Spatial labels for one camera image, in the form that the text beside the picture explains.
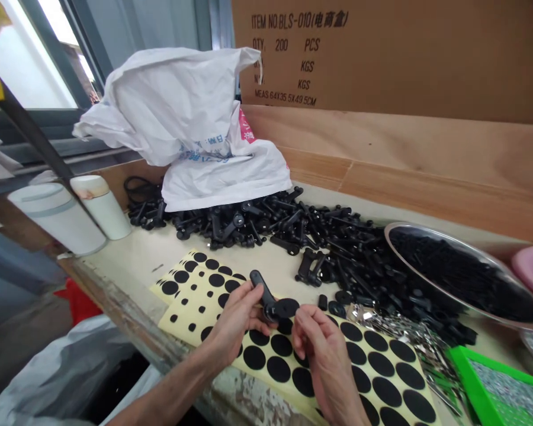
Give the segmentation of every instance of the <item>forearm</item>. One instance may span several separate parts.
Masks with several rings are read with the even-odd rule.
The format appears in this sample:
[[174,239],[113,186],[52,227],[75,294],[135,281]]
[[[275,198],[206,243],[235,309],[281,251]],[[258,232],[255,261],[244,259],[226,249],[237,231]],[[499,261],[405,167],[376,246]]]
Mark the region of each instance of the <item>forearm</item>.
[[175,425],[221,369],[214,362],[213,348],[199,346],[150,392],[121,411],[109,426]]

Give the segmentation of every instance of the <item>black cam lever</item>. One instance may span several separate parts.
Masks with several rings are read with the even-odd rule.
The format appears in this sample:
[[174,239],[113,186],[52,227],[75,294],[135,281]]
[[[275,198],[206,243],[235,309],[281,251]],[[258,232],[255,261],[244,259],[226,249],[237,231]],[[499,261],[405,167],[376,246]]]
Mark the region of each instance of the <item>black cam lever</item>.
[[253,287],[257,287],[259,285],[264,287],[261,305],[265,318],[268,321],[278,322],[283,318],[291,318],[294,316],[296,310],[298,310],[300,307],[297,301],[294,299],[280,299],[279,301],[275,300],[261,273],[256,269],[251,271],[249,277],[251,278]]

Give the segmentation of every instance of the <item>green tray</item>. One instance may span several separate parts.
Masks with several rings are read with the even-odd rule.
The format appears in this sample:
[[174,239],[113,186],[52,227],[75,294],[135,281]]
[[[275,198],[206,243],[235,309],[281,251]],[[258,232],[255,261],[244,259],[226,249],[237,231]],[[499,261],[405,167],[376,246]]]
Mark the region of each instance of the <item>green tray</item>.
[[454,362],[468,399],[483,426],[533,426],[533,417],[529,413],[504,404],[484,388],[469,361],[483,364],[531,386],[533,386],[533,376],[484,357],[464,346],[452,348],[447,354]]

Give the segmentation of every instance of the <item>metal bowl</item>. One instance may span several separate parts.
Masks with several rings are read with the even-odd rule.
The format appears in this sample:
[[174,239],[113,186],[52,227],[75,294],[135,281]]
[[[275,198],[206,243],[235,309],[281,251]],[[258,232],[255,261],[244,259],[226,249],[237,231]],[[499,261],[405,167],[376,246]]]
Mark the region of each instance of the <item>metal bowl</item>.
[[519,321],[512,321],[510,319],[498,317],[497,315],[490,314],[489,312],[483,311],[482,309],[479,309],[475,306],[472,306],[463,300],[457,298],[453,294],[449,293],[430,279],[428,279],[425,275],[421,274],[418,269],[416,269],[412,264],[410,264],[401,254],[397,251],[397,249],[394,247],[393,243],[391,242],[390,234],[391,231],[395,229],[402,228],[404,233],[414,235],[417,237],[429,237],[434,240],[445,240],[450,246],[455,248],[456,250],[466,252],[468,254],[473,255],[475,258],[477,258],[479,261],[489,264],[492,267],[495,267],[499,269],[500,274],[499,277],[504,280],[508,285],[514,286],[515,291],[517,293],[520,293],[524,297],[529,297],[533,300],[533,295],[526,290],[525,286],[517,279],[513,273],[509,270],[507,266],[505,266],[502,262],[500,262],[498,259],[490,256],[489,254],[463,242],[458,240],[457,238],[454,238],[448,234],[442,233],[440,231],[422,226],[417,224],[412,224],[409,222],[394,222],[385,227],[385,238],[387,239],[387,242],[393,252],[397,255],[397,257],[415,274],[417,274],[420,278],[422,278],[425,282],[430,284],[431,292],[433,293],[434,297],[439,298],[442,301],[447,301],[452,303],[452,305],[456,305],[458,307],[458,311],[462,314],[469,315],[472,317],[488,317],[491,319],[494,319],[495,321],[501,322],[503,324],[506,324],[510,327],[514,328],[526,328],[533,330],[533,322],[519,322]]

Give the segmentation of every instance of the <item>red object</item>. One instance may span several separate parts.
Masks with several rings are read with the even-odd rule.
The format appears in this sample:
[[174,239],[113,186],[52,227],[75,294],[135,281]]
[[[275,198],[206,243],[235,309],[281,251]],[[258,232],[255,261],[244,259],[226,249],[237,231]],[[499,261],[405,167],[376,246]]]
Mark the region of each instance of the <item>red object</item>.
[[65,280],[65,290],[56,291],[53,294],[69,301],[73,326],[76,326],[87,318],[96,317],[97,315],[102,314],[102,310],[100,310],[85,293],[83,293],[77,283],[71,278]]

